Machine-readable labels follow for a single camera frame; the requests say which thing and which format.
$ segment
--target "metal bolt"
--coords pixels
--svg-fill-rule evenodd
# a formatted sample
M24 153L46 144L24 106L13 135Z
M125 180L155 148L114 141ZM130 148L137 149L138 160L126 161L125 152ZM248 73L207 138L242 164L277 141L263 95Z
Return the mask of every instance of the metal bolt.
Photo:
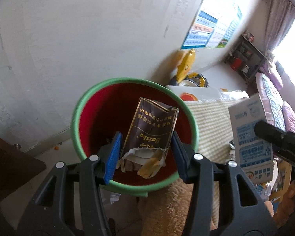
M194 154L194 158L196 160L202 160L203 159L203 155L202 154Z
M56 163L56 168L63 168L63 166L64 166L65 164L62 162L62 161L60 161L60 162L57 162Z
M228 162L228 165L229 165L230 167L235 168L235 167L237 166L237 163L236 163L235 161L233 161L233 160L230 160L230 161Z
M96 161L96 160L98 160L98 156L96 154L93 154L93 155L90 156L90 160L91 161Z

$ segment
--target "carton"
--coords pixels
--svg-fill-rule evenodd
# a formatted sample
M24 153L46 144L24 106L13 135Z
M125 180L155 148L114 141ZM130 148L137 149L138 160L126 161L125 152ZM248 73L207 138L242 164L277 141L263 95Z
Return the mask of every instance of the carton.
M272 144L260 139L254 132L254 126L258 121L266 121L259 94L229 107L228 111L234 135L237 164L254 184L271 181L273 177Z

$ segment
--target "brown fuzzy fabric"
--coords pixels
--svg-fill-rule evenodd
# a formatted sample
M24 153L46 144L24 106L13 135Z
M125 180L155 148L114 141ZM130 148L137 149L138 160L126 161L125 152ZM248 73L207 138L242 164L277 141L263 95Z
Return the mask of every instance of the brown fuzzy fabric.
M140 198L141 236L180 236L188 214L193 185L181 179Z

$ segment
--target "white box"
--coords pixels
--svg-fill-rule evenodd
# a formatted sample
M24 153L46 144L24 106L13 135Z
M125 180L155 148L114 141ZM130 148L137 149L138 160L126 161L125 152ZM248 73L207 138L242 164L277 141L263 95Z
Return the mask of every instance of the white box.
M258 121L266 121L259 94L229 107L228 111L234 135L236 162L254 184L271 181L272 144L260 139L254 132Z

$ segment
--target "blue and white poster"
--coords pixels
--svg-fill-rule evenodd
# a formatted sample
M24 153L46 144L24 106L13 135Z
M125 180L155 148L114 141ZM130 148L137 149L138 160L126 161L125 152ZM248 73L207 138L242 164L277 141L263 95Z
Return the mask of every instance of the blue and white poster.
M181 48L225 47L242 18L236 1L203 0Z

